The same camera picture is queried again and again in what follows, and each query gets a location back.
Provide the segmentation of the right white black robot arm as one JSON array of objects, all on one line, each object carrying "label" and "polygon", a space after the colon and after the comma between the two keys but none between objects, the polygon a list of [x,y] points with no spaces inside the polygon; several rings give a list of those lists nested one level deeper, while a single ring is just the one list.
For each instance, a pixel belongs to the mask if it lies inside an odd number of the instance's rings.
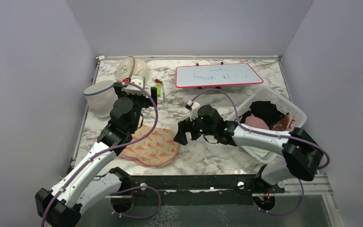
[{"label": "right white black robot arm", "polygon": [[195,107],[191,116],[178,122],[178,131],[173,139],[187,145],[187,134],[191,140],[201,136],[213,136],[223,145],[255,147],[283,157],[276,164],[265,164],[254,179],[254,187],[266,192],[278,182],[290,178],[312,181],[323,158],[319,146],[301,128],[294,131],[269,131],[250,128],[235,121],[224,120],[210,105]]}]

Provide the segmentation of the pink bra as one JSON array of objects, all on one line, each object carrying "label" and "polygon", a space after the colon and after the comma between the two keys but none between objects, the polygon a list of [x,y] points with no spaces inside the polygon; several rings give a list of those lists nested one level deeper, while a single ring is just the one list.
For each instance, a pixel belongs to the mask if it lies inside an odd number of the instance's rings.
[{"label": "pink bra", "polygon": [[276,122],[272,127],[272,131],[292,131],[295,127],[296,121],[294,116],[287,113],[278,122]]}]

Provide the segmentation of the white mesh laundry bag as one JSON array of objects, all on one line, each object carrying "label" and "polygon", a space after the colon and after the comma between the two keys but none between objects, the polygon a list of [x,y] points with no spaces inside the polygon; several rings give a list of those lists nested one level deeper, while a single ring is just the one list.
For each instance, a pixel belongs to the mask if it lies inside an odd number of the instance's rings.
[{"label": "white mesh laundry bag", "polygon": [[118,99],[114,90],[114,83],[112,80],[104,80],[87,87],[83,91],[89,109],[98,118],[109,117],[113,104]]}]

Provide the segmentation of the light green bra pads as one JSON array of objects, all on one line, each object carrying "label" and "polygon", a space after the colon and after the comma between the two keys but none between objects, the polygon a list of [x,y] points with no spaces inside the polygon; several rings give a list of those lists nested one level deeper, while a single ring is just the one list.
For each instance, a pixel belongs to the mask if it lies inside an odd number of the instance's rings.
[{"label": "light green bra pads", "polygon": [[258,160],[268,160],[272,157],[269,151],[259,148],[249,147],[249,153]]}]

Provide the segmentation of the green red marker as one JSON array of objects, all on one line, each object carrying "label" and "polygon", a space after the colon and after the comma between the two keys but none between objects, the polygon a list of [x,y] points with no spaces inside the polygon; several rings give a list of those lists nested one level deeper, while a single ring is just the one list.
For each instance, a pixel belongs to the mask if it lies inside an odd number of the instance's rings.
[{"label": "green red marker", "polygon": [[157,89],[157,96],[165,99],[165,89],[163,82],[160,79],[155,79],[155,83]]}]

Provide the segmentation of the floral mesh laundry bag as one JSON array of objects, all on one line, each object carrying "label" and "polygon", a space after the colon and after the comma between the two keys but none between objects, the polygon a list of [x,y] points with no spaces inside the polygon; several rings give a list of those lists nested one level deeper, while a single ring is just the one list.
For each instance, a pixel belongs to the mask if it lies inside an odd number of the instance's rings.
[{"label": "floral mesh laundry bag", "polygon": [[127,146],[119,156],[140,166],[165,166],[177,155],[179,143],[173,141],[176,133],[166,128],[155,128],[143,140]]}]

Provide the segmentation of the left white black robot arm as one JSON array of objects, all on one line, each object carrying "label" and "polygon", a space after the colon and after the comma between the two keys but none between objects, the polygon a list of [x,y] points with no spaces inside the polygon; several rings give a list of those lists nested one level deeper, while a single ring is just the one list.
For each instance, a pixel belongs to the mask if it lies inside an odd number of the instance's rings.
[{"label": "left white black robot arm", "polygon": [[[42,218],[41,226],[74,227],[83,213],[111,193],[124,194],[129,190],[129,174],[119,167],[114,168],[101,180],[94,178],[99,172],[129,145],[140,142],[155,130],[159,114],[157,89],[150,92],[138,83],[124,81],[114,83],[118,99],[113,104],[110,120],[101,131],[82,161],[51,189],[40,189],[35,195],[37,213]],[[141,111],[153,107],[155,121],[145,135],[134,140],[139,128]]]}]

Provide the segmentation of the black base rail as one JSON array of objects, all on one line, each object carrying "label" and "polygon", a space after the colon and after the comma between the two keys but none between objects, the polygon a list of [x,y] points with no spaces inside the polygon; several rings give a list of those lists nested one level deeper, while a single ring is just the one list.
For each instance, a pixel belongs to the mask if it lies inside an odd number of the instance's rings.
[{"label": "black base rail", "polygon": [[133,175],[121,190],[110,195],[110,205],[127,210],[132,206],[252,205],[253,195],[284,193],[278,185],[256,186],[255,175]]}]

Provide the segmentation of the red framed whiteboard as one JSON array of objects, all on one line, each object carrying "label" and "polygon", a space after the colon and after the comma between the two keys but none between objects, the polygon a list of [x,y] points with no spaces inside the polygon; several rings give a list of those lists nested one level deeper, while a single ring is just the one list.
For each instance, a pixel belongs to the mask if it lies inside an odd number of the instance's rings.
[{"label": "red framed whiteboard", "polygon": [[263,82],[247,63],[179,66],[175,71],[177,88],[245,86]]}]

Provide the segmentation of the white plastic basket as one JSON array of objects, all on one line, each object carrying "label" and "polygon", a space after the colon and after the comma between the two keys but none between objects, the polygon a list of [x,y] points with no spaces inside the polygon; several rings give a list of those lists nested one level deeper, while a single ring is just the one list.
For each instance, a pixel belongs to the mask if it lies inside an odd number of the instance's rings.
[{"label": "white plastic basket", "polygon": [[[281,93],[268,87],[260,87],[256,89],[255,92],[247,100],[245,100],[241,105],[237,107],[238,115],[241,116],[242,114],[247,112],[250,109],[251,103],[255,101],[270,101],[277,106],[277,109],[279,111],[285,114],[292,114],[296,121],[296,127],[301,128],[307,121],[307,115],[305,114],[305,112],[303,112],[299,107],[293,104],[289,99],[285,98]],[[248,146],[243,146],[242,149],[250,155]],[[270,159],[257,160],[264,164],[272,162],[272,160],[274,160],[277,155],[270,151],[269,153],[272,155]]]}]

